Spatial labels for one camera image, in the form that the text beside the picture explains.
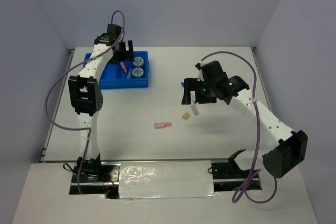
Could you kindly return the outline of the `orange correction tape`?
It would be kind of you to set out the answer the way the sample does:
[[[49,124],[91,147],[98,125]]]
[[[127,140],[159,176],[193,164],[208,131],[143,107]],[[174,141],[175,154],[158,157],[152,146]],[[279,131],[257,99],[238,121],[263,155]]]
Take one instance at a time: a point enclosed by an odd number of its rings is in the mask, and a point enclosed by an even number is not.
[[[124,73],[128,73],[128,70],[127,70],[123,61],[120,62],[120,66],[121,66],[122,70],[124,71]]]

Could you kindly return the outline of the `blue slime jar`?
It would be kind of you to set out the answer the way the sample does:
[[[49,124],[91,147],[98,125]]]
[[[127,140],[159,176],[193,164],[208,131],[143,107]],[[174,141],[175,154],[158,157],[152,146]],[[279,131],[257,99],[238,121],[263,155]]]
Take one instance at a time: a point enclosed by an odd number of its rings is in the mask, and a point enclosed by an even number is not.
[[[132,69],[132,77],[133,78],[144,78],[145,72],[143,68],[137,67]]]
[[[135,57],[133,61],[133,67],[134,68],[142,68],[145,64],[144,58],[142,57]]]

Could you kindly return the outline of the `blue correction tape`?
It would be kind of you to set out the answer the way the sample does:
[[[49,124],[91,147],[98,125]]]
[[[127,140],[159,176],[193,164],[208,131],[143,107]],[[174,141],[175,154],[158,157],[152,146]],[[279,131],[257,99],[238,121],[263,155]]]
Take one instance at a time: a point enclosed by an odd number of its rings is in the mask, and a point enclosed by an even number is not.
[[[130,79],[132,76],[132,68],[128,70],[127,79]]]

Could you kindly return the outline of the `pink correction tape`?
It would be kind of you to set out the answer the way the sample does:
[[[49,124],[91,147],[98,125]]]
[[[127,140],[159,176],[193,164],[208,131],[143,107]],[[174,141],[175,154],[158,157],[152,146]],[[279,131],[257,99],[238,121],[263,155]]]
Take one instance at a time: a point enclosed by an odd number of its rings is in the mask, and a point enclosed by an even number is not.
[[[164,128],[169,128],[169,127],[172,127],[171,122],[157,122],[157,123],[154,123],[154,128],[155,129],[164,129]]]

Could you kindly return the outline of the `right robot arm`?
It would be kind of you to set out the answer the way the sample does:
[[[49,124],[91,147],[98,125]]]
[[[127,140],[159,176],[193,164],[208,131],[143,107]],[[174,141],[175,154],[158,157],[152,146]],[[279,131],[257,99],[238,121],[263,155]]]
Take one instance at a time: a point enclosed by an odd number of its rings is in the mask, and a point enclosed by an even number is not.
[[[262,167],[275,178],[284,177],[305,158],[308,136],[280,121],[254,95],[239,76],[229,78],[218,61],[197,64],[199,76],[184,79],[183,105],[224,101],[250,123],[257,126],[257,136],[269,150],[261,153]]]

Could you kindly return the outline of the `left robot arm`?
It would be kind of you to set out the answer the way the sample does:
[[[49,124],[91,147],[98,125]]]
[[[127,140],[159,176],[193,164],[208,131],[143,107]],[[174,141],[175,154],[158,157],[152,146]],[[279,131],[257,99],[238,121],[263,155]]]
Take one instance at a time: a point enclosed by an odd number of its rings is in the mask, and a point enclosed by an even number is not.
[[[108,63],[133,61],[133,46],[126,49],[122,26],[108,24],[107,32],[94,40],[91,56],[83,69],[68,78],[70,103],[77,114],[83,154],[78,157],[75,173],[84,174],[90,181],[98,181],[103,174],[97,141],[97,121],[103,107],[99,80]]]

